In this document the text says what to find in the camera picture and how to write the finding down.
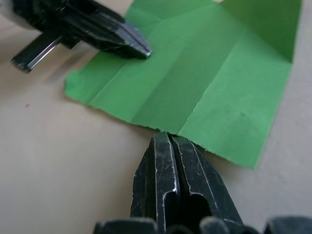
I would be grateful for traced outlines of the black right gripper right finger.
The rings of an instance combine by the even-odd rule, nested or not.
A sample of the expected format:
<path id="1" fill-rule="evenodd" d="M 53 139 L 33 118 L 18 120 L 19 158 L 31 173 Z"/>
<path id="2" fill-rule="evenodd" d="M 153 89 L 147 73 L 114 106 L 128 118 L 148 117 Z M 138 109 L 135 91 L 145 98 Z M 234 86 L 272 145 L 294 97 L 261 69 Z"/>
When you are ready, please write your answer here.
<path id="1" fill-rule="evenodd" d="M 172 137 L 177 150 L 176 163 L 182 192 L 183 206 L 193 227 L 208 216 L 222 219 L 229 227 L 243 225 L 241 217 L 228 190 L 212 164 L 203 154 L 183 137 Z"/>

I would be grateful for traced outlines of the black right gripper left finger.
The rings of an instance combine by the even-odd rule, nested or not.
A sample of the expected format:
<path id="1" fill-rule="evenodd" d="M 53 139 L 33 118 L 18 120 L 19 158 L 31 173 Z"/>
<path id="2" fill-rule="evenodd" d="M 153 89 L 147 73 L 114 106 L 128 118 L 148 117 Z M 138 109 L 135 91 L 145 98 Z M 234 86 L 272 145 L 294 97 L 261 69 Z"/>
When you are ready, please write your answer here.
<path id="1" fill-rule="evenodd" d="M 166 132 L 152 136 L 133 181 L 131 217 L 165 220 L 166 195 L 177 191 L 174 148 Z"/>

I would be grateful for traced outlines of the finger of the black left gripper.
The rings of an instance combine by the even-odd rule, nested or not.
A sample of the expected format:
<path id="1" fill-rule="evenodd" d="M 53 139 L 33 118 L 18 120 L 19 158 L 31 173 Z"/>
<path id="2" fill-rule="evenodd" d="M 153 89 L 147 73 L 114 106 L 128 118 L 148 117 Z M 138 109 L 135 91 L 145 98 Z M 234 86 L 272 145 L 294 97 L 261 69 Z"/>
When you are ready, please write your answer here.
<path id="1" fill-rule="evenodd" d="M 137 28 L 94 0 L 70 1 L 70 29 L 79 39 L 103 52 L 152 53 Z"/>
<path id="2" fill-rule="evenodd" d="M 137 28 L 122 17 L 106 14 L 67 14 L 64 25 L 82 41 L 105 52 L 131 59 L 148 59 L 150 45 Z"/>

